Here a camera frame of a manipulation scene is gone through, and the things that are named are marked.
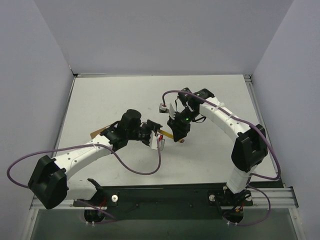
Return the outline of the brown cardboard express box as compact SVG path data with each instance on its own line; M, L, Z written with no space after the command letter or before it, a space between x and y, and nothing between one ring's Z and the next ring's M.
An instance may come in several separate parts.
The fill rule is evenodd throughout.
M100 128L100 129L98 129L98 130L90 133L90 138L91 138L91 139L94 139L97 135L99 135L101 132L103 132L105 129L107 129L107 128L109 128L109 127L110 127L110 126L108 125L108 126L105 126L105 127L103 127L103 128Z

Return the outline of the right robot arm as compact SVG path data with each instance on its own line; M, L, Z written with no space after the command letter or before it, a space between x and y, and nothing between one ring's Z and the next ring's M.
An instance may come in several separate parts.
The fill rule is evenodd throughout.
M226 182L233 194L242 192L251 180L251 174L268 155L265 129L260 125L249 126L239 121L222 102L208 89L191 92L189 88L177 91L177 99L184 109L179 112L172 105L162 102L159 112L169 115L167 125L172 130L173 140L187 137L191 123L205 118L216 124L234 143L231 160L234 168Z

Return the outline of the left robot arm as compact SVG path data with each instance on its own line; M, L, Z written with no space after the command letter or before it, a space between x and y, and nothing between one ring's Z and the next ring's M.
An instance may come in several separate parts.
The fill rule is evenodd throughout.
M72 180L72 177L96 160L116 155L129 141L142 142L160 150L162 125L152 120L141 121L141 113L127 110L120 120L112 123L84 145L68 147L62 155L40 158L28 182L29 189L48 210L64 200L86 200L96 206L103 199L103 187L94 179Z

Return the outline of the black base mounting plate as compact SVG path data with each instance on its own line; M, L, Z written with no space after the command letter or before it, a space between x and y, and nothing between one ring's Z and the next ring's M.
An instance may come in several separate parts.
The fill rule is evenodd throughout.
M253 206L249 190L233 194L224 183L104 186L90 200L75 200L84 207L88 221L116 220L213 220L238 207Z

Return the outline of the aluminium front rail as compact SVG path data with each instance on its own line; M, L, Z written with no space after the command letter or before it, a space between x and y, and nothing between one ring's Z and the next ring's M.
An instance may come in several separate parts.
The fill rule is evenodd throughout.
M299 207L294 189L289 188L259 188L260 191L249 189L251 192L251 199L253 202L249 208L262 209L268 206L267 198L260 192L264 192L272 209L295 209ZM91 207L76 204L74 200L64 200L53 210L75 210L75 209L92 209Z

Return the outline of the yellow utility knife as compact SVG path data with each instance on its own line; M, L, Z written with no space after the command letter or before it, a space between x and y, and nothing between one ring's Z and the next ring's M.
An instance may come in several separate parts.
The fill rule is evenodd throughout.
M172 139L172 140L174 139L174 136L173 136L171 133L167 132L167 131L164 131L164 130L161 130L161 129L160 129L158 132L159 132L159 134L164 135L164 136L167 137L167 138L170 138L170 139ZM178 142L179 142L179 143L184 143L185 140L182 138L182 139L180 139Z

